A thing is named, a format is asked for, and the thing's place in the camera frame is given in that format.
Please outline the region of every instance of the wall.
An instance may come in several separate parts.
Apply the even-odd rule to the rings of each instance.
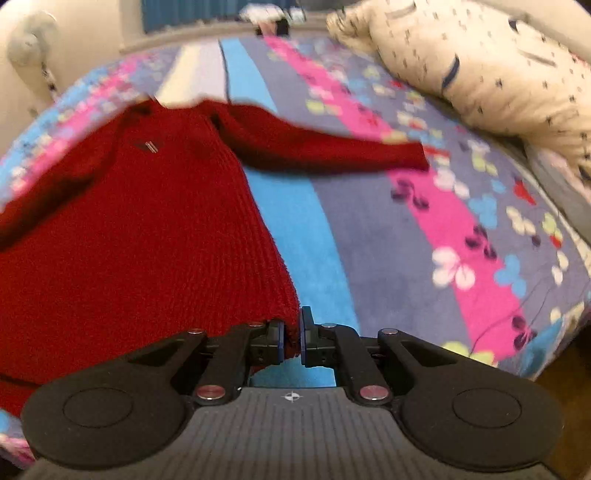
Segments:
[[[39,112],[51,104],[37,69],[18,69],[6,57],[8,37],[24,16],[45,10],[59,26],[59,39],[48,61],[64,90],[93,68],[119,58],[122,44],[119,2],[137,0],[9,0],[0,8],[0,157]]]

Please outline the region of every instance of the red sweater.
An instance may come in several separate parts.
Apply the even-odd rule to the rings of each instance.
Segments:
[[[420,144],[338,138],[256,106],[128,109],[0,215],[0,407],[18,413],[23,398],[2,375],[47,382],[190,327],[296,327],[295,289],[240,161],[428,168]]]

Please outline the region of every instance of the bed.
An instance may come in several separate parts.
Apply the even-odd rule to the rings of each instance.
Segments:
[[[145,95],[171,108],[203,97],[256,103],[336,135],[423,143],[428,173],[245,169],[299,301],[317,323],[343,323],[364,336],[395,327],[532,379],[585,325],[591,251],[532,175],[503,146],[326,37],[206,40],[94,70],[0,161],[0,207]],[[298,363],[266,369],[254,383],[333,381],[330,371],[304,372]],[[20,389],[12,394],[22,399],[30,393],[1,388]],[[2,413],[0,445],[26,463],[21,441],[16,419]]]

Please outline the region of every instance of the curtain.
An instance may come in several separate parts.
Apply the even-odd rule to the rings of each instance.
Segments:
[[[197,20],[213,18],[233,20],[248,0],[142,0],[142,16],[146,33],[162,30],[167,25],[176,27]],[[261,0],[289,9],[296,0]]]

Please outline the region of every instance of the metal screw head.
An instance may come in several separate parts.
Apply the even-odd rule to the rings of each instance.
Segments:
[[[226,389],[219,385],[201,385],[197,389],[197,396],[201,400],[219,400],[226,394]]]
[[[359,395],[365,400],[379,401],[385,399],[390,392],[380,385],[366,385],[359,390]]]

